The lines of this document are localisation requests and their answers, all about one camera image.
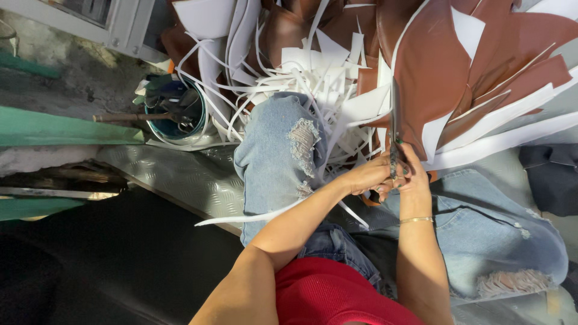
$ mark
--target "scissors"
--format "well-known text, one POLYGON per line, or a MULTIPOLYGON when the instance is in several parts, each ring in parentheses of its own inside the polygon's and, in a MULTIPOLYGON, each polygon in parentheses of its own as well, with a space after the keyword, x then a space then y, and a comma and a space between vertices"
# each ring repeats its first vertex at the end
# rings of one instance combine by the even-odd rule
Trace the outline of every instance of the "scissors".
POLYGON ((391 77, 391 113, 390 113, 390 172, 391 179, 396 181, 397 175, 397 161, 399 159, 399 149, 396 146, 396 139, 398 137, 398 119, 399 119, 399 85, 395 78, 391 77))

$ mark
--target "torn denim hole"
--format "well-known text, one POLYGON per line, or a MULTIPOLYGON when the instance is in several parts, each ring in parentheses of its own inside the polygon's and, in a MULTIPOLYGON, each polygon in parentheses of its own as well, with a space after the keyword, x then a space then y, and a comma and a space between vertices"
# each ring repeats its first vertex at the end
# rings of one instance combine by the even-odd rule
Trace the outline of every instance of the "torn denim hole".
POLYGON ((518 272, 494 272, 489 276, 480 277, 477 283, 481 298, 492 298, 501 294, 537 293, 556 287, 552 277, 532 269, 523 269, 518 272))
POLYGON ((299 167, 310 178, 315 178, 311 168, 311 153, 315 144, 321 140, 319 130, 313 125, 313 121, 300 118, 287 134, 291 141, 291 155, 299 161, 299 167))
POLYGON ((524 239, 528 239, 530 238, 530 232, 524 228, 522 228, 522 225, 518 222, 514 223, 514 227, 520 229, 520 231, 522 232, 522 238, 524 239))
POLYGON ((303 183, 297 186, 297 195, 299 196, 299 199, 302 200, 309 197, 311 194, 313 194, 313 190, 311 189, 311 185, 309 185, 309 181, 305 179, 303 183))
POLYGON ((532 209, 526 209, 526 212, 528 212, 528 214, 530 214, 534 219, 546 221, 549 224, 552 224, 552 220, 542 217, 541 215, 539 215, 536 211, 534 211, 532 209))

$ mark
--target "diamond plate metal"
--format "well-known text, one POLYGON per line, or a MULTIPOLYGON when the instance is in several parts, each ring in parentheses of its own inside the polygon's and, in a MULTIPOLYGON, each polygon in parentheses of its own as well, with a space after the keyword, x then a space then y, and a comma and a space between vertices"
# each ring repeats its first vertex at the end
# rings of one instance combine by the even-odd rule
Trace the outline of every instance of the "diamond plate metal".
POLYGON ((180 152, 147 145, 109 146, 97 160, 210 217, 243 216, 244 183, 233 166, 235 148, 180 152))

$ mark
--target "woman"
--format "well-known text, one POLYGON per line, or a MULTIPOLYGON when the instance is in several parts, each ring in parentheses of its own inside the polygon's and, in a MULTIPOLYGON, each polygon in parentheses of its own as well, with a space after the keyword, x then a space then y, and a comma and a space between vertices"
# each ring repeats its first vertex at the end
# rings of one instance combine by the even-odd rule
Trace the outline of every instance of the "woman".
POLYGON ((446 196, 435 195, 432 209, 428 176, 408 144, 400 144, 404 178, 388 178, 385 155, 311 194, 327 140, 305 102, 301 94, 277 93, 257 105, 235 166, 248 215, 309 197, 269 223, 244 225, 245 250, 191 324, 452 324, 451 304, 563 281, 568 258, 549 222, 473 171, 445 176, 438 185, 446 196), (386 211, 380 220, 399 217, 396 225, 353 239, 322 223, 340 200, 369 189, 385 201, 369 213, 386 211))

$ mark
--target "dark cloth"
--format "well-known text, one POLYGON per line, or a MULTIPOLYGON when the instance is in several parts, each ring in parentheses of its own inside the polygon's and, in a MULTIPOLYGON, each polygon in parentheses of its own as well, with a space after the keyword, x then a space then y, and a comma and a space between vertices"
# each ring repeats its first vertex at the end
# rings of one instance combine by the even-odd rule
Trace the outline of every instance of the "dark cloth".
POLYGON ((522 147, 519 158, 541 211, 578 215, 577 144, 522 147))

